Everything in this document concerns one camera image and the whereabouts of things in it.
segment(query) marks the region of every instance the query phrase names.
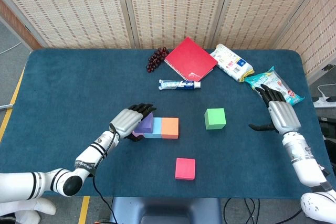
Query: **pink cube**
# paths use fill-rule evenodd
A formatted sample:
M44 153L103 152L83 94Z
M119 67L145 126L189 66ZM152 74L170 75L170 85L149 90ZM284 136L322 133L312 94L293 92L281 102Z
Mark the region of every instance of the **pink cube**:
M194 180L195 166L195 159L178 157L176 159L175 179Z

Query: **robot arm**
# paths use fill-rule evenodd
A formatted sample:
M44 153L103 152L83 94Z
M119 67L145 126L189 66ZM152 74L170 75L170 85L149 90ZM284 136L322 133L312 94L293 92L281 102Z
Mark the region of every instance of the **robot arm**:
M4 202L36 199L47 190L66 197L75 195L85 179L95 175L99 163L118 145L120 138L138 141L143 137L135 137L132 131L155 109L151 104L141 103L122 110L111 121L110 130L103 132L76 158L73 172L59 168L47 173L0 174L0 216L6 214L1 211Z
M257 131L276 130L283 135L282 144L300 182L312 190L312 193L303 194L301 197L303 212L314 220L336 223L336 192L323 174L324 167L316 162L305 138L298 133L301 124L293 107L285 101L279 91L263 84L261 87L262 89L256 89L268 108L272 124L249 126Z

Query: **dark blue tablecloth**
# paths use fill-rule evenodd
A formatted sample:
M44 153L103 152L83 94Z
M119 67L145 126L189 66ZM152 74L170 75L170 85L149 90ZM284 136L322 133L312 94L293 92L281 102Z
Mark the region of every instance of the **dark blue tablecloth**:
M105 159L96 183L105 196L299 198L301 185L282 136L254 132L270 122L258 94L217 67L196 90L159 91L159 79L180 80L167 64L148 74L153 50L42 49L28 60L0 144L1 172L74 168L75 158L123 109L153 103L155 116L178 117L178 140L123 140ZM275 66L306 99L294 106L301 133L318 162L332 171L299 55L290 50L236 50L256 73ZM207 108L225 108L226 126L205 130ZM196 159L194 181L175 180L177 157ZM96 195L88 178L79 195ZM335 185L333 175L330 180Z

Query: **plastic bag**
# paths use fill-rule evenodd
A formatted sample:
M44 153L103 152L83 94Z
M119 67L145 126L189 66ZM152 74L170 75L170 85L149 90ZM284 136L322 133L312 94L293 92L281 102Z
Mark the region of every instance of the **plastic bag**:
M282 93L286 102L294 105L301 102L304 98L295 94L287 84L280 78L275 72L274 66L271 67L266 73L260 73L255 76L245 78L245 81L251 85L251 88L255 90L255 87L261 87L261 84L265 84L271 89L278 90Z
M247 75L254 73L249 63L222 44L218 44L210 55L218 61L220 69L238 82L243 82Z

